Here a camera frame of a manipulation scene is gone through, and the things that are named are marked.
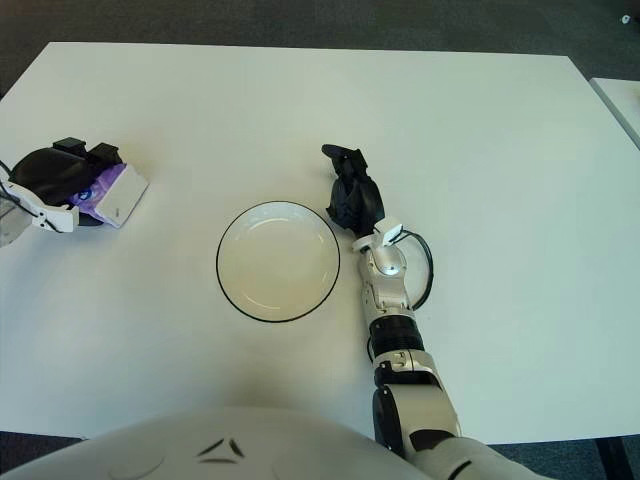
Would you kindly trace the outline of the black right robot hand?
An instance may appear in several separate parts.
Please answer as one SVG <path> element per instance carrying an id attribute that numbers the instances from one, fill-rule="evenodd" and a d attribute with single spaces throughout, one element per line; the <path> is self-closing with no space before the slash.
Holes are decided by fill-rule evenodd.
<path id="1" fill-rule="evenodd" d="M 385 217 L 384 204 L 368 165 L 359 149 L 324 144 L 321 151 L 332 163 L 334 180 L 329 206 L 330 219 L 357 238 L 371 235 L 374 226 Z"/>

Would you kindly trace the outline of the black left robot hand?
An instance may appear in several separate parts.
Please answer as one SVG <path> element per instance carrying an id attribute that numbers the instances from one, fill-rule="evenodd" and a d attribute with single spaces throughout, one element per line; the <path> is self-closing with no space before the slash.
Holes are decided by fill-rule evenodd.
<path id="1" fill-rule="evenodd" d="M 12 168 L 9 181 L 47 205 L 61 206 L 88 189 L 104 171 L 122 163 L 116 146 L 99 143 L 87 150 L 85 141 L 67 137 L 26 155 Z"/>

